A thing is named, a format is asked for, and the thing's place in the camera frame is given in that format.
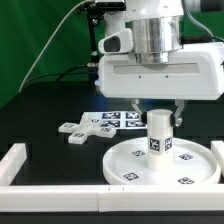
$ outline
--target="white border strip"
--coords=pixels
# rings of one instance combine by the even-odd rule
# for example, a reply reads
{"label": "white border strip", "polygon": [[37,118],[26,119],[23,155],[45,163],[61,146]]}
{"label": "white border strip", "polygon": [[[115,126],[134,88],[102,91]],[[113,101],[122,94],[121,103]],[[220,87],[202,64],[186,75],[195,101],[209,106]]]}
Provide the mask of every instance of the white border strip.
{"label": "white border strip", "polygon": [[27,158],[25,144],[14,144],[0,162],[0,186],[9,186]]}
{"label": "white border strip", "polygon": [[224,211],[224,186],[7,186],[26,159],[14,145],[0,162],[0,212]]}

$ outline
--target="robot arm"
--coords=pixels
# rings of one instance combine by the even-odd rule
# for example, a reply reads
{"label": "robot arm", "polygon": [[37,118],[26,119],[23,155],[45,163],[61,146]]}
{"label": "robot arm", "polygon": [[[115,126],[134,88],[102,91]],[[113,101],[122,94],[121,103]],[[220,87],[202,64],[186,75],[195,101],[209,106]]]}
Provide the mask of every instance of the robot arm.
{"label": "robot arm", "polygon": [[[96,5],[99,2],[126,4],[125,10],[105,14],[99,77],[106,97],[174,99],[184,108],[187,100],[215,100],[222,95],[224,44],[182,44],[183,0],[97,0]],[[205,2],[188,3],[193,10]]]}

